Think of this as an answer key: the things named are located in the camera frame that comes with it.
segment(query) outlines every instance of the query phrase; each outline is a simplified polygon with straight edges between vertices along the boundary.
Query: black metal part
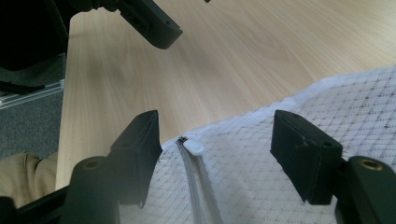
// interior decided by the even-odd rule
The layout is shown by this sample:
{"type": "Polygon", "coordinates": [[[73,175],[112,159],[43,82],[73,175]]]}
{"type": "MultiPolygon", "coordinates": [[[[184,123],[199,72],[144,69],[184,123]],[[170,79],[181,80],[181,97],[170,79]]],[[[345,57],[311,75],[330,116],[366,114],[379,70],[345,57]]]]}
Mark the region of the black metal part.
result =
{"type": "Polygon", "coordinates": [[[159,49],[168,49],[183,33],[151,0],[120,0],[116,5],[121,16],[159,49]]]}
{"type": "Polygon", "coordinates": [[[40,200],[18,209],[19,223],[58,223],[68,187],[56,190],[40,200]]]}
{"type": "Polygon", "coordinates": [[[107,157],[79,162],[72,174],[61,223],[120,223],[118,204],[143,207],[162,149],[158,112],[137,116],[107,157]]]}
{"type": "Polygon", "coordinates": [[[120,203],[145,204],[162,151],[158,112],[140,114],[114,142],[108,155],[111,161],[116,161],[113,162],[115,173],[123,180],[115,183],[120,203]],[[131,169],[131,164],[138,169],[131,169]]]}
{"type": "Polygon", "coordinates": [[[329,176],[341,159],[342,146],[303,117],[275,112],[271,153],[294,187],[311,204],[329,204],[329,176]]]}
{"type": "Polygon", "coordinates": [[[27,94],[34,91],[42,90],[44,88],[45,88],[44,85],[31,87],[31,86],[22,86],[22,85],[12,84],[9,82],[0,81],[0,91],[10,94],[27,94]]]}
{"type": "Polygon", "coordinates": [[[115,141],[107,157],[79,162],[70,185],[19,209],[0,197],[0,224],[115,224],[119,203],[143,207],[162,153],[158,112],[137,116],[115,141]]]}
{"type": "Polygon", "coordinates": [[[115,12],[117,11],[117,3],[118,0],[102,0],[102,6],[110,12],[115,12]]]}
{"type": "Polygon", "coordinates": [[[356,156],[348,161],[346,182],[361,223],[395,223],[396,174],[382,161],[356,156]]]}
{"type": "Polygon", "coordinates": [[[299,115],[277,110],[271,153],[303,200],[337,197],[338,223],[394,223],[396,174],[382,161],[341,158],[342,146],[299,115]]]}
{"type": "Polygon", "coordinates": [[[8,197],[0,197],[0,223],[14,224],[18,223],[18,212],[14,201],[8,197]]]}

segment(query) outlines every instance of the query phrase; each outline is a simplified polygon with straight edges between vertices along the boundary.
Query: white cloth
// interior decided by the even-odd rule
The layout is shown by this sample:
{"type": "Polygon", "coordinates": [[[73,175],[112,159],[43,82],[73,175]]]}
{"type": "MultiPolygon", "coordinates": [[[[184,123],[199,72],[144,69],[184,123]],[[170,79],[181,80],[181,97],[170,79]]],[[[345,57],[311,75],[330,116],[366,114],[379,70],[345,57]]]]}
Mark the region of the white cloth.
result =
{"type": "MultiPolygon", "coordinates": [[[[395,94],[396,66],[327,77],[281,102],[183,135],[206,147],[203,160],[224,223],[335,223],[336,199],[327,206],[303,203],[270,153],[275,111],[317,125],[344,146],[345,159],[367,156],[396,170],[395,94]]],[[[175,142],[163,144],[145,208],[121,208],[123,223],[193,222],[175,142]]]]}

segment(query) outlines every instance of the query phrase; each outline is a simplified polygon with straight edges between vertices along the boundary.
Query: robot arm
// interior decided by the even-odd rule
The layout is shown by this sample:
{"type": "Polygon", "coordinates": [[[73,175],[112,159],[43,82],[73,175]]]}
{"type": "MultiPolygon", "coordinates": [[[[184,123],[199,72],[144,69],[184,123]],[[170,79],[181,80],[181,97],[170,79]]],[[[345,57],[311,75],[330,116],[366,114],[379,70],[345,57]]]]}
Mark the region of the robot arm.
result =
{"type": "Polygon", "coordinates": [[[159,49],[168,49],[183,33],[180,27],[152,0],[69,0],[69,3],[80,11],[90,11],[99,7],[112,12],[119,10],[121,16],[139,34],[159,49]]]}

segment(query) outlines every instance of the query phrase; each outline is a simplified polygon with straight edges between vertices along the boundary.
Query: gray carpet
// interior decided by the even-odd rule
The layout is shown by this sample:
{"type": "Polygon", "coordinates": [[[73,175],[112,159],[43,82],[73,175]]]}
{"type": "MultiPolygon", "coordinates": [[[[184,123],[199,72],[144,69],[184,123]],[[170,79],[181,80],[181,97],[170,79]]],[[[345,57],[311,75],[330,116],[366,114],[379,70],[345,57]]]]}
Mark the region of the gray carpet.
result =
{"type": "MultiPolygon", "coordinates": [[[[0,80],[30,86],[55,83],[64,78],[65,60],[59,55],[18,72],[0,68],[0,80]]],[[[0,159],[23,151],[42,159],[56,152],[62,100],[61,92],[0,109],[0,159]]]]}

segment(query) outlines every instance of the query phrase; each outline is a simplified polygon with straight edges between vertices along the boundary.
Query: wooden table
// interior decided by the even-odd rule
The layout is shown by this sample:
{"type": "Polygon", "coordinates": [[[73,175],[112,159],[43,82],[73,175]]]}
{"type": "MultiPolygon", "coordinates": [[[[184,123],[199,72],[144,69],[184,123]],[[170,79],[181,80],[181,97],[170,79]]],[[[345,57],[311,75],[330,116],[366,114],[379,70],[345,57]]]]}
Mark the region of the wooden table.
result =
{"type": "Polygon", "coordinates": [[[161,142],[269,105],[327,76],[395,64],[396,1],[167,0],[184,34],[152,47],[119,12],[71,20],[57,189],[158,109],[161,142]]]}

